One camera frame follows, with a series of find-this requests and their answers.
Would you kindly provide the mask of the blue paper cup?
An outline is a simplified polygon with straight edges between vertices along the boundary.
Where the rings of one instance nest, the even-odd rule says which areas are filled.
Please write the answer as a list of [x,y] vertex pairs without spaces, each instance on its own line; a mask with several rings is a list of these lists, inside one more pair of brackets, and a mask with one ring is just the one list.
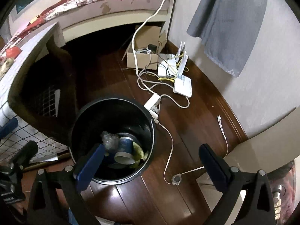
[[114,160],[122,165],[132,165],[135,163],[132,155],[133,140],[130,137],[121,137],[118,143],[118,149],[114,156]]

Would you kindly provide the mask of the yellow cloth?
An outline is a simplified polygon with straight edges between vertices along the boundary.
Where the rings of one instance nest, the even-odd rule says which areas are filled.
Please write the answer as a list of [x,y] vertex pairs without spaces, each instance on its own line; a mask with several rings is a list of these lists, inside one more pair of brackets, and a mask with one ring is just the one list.
[[144,152],[143,149],[136,143],[133,142],[133,159],[134,164],[130,165],[131,168],[138,168],[140,164],[144,163],[149,156],[149,152]]

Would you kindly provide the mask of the black round trash bin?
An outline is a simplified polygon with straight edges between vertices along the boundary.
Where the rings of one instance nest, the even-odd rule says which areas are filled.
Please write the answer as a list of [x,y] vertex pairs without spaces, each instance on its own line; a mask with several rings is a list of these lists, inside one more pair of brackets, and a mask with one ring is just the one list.
[[[121,137],[130,137],[144,152],[146,161],[138,168],[114,160]],[[71,131],[70,152],[79,161],[92,148],[105,147],[104,158],[93,181],[104,185],[120,185],[141,175],[150,165],[156,147],[156,127],[149,111],[133,99],[102,97],[86,104],[78,113]]]

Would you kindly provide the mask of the crumpled beige tissue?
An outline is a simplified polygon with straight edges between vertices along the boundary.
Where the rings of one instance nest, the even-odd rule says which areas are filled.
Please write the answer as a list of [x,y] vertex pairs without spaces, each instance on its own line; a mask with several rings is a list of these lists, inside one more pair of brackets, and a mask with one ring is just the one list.
[[2,78],[5,73],[10,69],[10,67],[14,64],[14,58],[13,57],[10,57],[10,58],[7,58],[3,65],[1,66],[1,71],[0,71],[0,77]]

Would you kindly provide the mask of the white checkered table cloth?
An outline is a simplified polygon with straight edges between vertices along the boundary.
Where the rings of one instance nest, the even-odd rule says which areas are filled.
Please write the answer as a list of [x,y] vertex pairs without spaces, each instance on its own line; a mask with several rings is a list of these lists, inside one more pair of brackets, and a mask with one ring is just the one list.
[[1,140],[2,165],[8,163],[13,155],[30,140],[37,142],[39,148],[32,159],[33,162],[52,158],[67,149],[66,145],[34,127],[25,107],[17,103],[27,71],[36,59],[46,55],[46,43],[51,38],[58,47],[65,45],[62,29],[57,22],[40,30],[20,47],[20,55],[1,79],[1,127],[13,118],[18,120],[17,127]]

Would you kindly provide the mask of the white flat modem box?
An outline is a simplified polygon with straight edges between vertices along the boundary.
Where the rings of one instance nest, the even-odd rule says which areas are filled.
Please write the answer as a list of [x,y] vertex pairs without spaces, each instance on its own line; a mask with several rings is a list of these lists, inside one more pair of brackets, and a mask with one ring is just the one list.
[[183,95],[187,98],[191,98],[192,97],[191,79],[184,75],[178,75],[174,81],[173,92],[176,94]]

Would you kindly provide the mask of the white power strip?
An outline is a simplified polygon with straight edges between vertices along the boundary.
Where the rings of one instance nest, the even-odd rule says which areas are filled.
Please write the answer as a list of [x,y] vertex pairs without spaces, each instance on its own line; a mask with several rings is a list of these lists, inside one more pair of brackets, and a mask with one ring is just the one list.
[[160,103],[160,96],[157,93],[155,93],[144,104],[144,108],[149,111],[155,123],[159,123],[159,113],[160,113],[160,110],[158,108],[159,103]]

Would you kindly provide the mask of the white router with antennas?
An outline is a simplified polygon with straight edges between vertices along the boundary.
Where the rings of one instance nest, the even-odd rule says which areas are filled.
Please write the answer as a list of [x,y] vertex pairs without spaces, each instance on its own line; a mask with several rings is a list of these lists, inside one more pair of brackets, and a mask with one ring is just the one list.
[[186,70],[188,55],[185,50],[186,43],[181,41],[176,54],[159,54],[157,77],[162,81],[174,80]]

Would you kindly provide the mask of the open cardboard box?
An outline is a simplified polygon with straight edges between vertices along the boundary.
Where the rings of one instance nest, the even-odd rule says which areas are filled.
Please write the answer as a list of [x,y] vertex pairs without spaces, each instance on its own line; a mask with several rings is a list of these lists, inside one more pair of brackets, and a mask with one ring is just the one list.
[[150,63],[147,68],[156,70],[158,54],[166,43],[165,36],[165,32],[161,34],[159,26],[143,26],[134,38],[134,47],[130,41],[122,60],[126,59],[128,68],[135,69],[134,55],[136,55],[138,69],[144,69]]

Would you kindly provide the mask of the bed with floral mattress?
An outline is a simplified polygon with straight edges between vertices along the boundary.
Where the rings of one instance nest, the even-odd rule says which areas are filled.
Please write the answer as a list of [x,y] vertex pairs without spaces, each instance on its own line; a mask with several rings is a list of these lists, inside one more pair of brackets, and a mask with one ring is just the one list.
[[142,22],[152,12],[159,13],[152,21],[166,21],[170,0],[71,0],[40,15],[22,31],[16,32],[1,50],[4,56],[8,48],[22,47],[36,34],[51,24],[58,23],[64,40],[109,27]]

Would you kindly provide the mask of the grey hanging curtain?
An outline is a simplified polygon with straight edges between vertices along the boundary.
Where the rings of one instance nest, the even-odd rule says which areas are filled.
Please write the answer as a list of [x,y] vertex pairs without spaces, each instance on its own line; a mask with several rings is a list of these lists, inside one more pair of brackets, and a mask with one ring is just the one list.
[[201,0],[187,34],[199,37],[204,53],[238,77],[256,43],[267,0]]

